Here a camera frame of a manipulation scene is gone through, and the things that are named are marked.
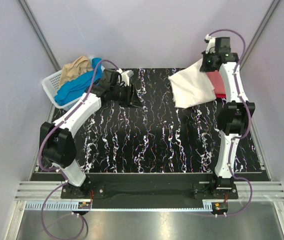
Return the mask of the white Coca-Cola t-shirt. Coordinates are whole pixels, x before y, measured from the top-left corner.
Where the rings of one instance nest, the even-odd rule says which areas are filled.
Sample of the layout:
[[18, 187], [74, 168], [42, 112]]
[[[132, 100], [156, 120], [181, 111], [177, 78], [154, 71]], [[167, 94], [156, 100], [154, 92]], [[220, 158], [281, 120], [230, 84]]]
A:
[[186, 109], [216, 99], [214, 86], [200, 71], [202, 59], [168, 77], [176, 108]]

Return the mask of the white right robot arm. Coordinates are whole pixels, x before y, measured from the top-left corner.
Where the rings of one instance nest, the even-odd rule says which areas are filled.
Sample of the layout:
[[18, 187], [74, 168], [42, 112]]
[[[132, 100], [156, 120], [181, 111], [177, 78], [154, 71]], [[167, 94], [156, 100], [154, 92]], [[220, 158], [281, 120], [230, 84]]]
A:
[[226, 104], [217, 117], [221, 146], [214, 174], [218, 180], [233, 178], [233, 167], [239, 140], [250, 129], [255, 103], [244, 92], [238, 54], [231, 51], [229, 37], [205, 37], [207, 48], [202, 52], [203, 73], [218, 72], [224, 84]]

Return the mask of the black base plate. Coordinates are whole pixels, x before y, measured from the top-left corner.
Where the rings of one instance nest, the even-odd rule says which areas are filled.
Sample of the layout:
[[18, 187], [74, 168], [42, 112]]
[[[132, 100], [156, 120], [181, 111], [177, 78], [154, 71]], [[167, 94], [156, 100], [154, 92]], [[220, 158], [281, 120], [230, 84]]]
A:
[[191, 201], [236, 200], [235, 184], [223, 180], [218, 183], [211, 173], [92, 173], [81, 187], [70, 184], [62, 188], [61, 197], [112, 203], [159, 202], [184, 203]]

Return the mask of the beige t-shirt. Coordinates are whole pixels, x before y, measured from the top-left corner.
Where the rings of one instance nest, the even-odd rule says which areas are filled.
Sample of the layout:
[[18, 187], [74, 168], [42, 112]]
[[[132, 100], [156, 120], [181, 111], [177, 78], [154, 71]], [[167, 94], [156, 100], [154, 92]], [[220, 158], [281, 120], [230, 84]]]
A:
[[61, 71], [59, 87], [65, 83], [75, 80], [80, 75], [93, 71], [91, 61], [86, 56], [80, 56], [74, 62], [65, 64]]

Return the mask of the aluminium frame rail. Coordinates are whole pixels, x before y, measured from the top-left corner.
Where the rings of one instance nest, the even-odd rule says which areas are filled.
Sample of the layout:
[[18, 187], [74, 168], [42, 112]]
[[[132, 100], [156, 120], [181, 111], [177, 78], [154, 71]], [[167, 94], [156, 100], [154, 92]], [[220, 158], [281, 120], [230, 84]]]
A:
[[16, 201], [43, 201], [57, 187], [58, 190], [50, 196], [51, 200], [59, 200], [62, 192], [60, 181], [22, 181], [19, 184]]

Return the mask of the folded pink t-shirt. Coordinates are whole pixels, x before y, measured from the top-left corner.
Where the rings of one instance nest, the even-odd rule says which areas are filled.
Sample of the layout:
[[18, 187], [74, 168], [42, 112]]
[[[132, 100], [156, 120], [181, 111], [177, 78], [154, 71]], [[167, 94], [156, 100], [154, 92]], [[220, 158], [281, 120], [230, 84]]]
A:
[[225, 88], [222, 77], [218, 71], [207, 72], [206, 75], [209, 77], [212, 85], [214, 86], [214, 92], [216, 95], [225, 95]]

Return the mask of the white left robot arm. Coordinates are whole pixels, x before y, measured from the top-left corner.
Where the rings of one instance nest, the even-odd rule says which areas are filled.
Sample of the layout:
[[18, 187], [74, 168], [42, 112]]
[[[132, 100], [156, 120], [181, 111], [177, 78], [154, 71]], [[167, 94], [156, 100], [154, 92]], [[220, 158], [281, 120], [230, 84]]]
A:
[[89, 194], [88, 178], [75, 160], [74, 137], [85, 121], [107, 102], [117, 102], [123, 108], [142, 107], [136, 88], [131, 82], [132, 70], [105, 69], [101, 78], [87, 87], [79, 100], [53, 123], [40, 128], [39, 156], [61, 171], [72, 192], [79, 198]]

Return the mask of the white plastic basket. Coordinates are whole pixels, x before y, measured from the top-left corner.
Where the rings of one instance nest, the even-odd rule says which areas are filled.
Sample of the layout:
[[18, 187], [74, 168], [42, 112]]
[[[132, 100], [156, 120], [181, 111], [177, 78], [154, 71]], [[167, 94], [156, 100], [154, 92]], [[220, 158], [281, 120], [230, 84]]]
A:
[[[101, 58], [89, 58], [92, 63], [93, 69], [96, 68], [97, 63]], [[94, 70], [88, 71], [75, 80], [69, 81], [59, 87], [61, 71], [58, 71], [42, 80], [42, 87], [57, 109], [68, 111], [82, 96], [86, 88], [92, 82]]]

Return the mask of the blue t-shirt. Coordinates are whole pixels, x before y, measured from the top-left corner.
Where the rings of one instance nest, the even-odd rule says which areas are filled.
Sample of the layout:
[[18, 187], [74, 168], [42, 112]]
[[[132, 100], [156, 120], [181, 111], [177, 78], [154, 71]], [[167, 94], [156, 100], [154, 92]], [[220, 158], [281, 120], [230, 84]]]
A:
[[63, 106], [81, 97], [91, 83], [102, 77], [101, 60], [98, 57], [89, 59], [81, 56], [74, 62], [65, 64], [58, 83], [59, 89], [54, 96], [55, 102]]

